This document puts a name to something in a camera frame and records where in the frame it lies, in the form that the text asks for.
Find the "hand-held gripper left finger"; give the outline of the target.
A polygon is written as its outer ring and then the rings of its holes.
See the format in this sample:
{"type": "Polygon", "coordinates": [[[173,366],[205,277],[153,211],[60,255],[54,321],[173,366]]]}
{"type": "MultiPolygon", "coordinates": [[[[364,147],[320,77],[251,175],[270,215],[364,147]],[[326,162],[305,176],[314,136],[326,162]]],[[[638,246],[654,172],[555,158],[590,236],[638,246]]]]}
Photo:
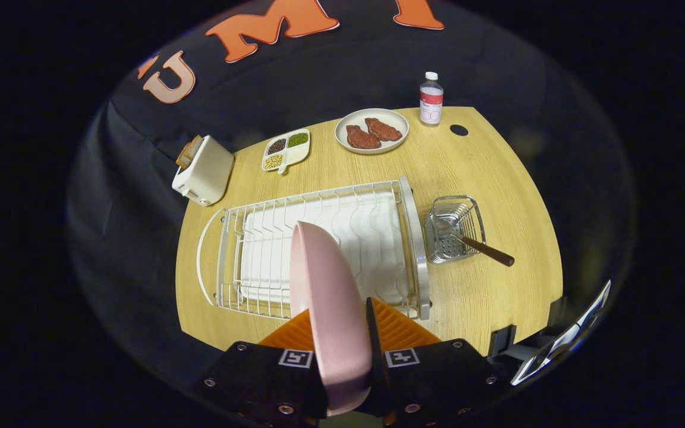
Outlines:
{"type": "Polygon", "coordinates": [[[240,423],[318,427],[327,417],[327,396],[316,364],[309,311],[258,344],[233,343],[193,382],[191,394],[240,423]]]}

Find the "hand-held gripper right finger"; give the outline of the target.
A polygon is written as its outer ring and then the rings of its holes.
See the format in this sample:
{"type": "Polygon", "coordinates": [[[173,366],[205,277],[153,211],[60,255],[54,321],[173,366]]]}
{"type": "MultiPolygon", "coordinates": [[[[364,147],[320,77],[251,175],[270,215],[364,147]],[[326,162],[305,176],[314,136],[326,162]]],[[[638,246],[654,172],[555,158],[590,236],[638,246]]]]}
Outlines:
{"type": "Polygon", "coordinates": [[[456,427],[505,399],[508,374],[465,339],[441,341],[388,304],[368,298],[369,396],[358,411],[384,427],[456,427]]]}

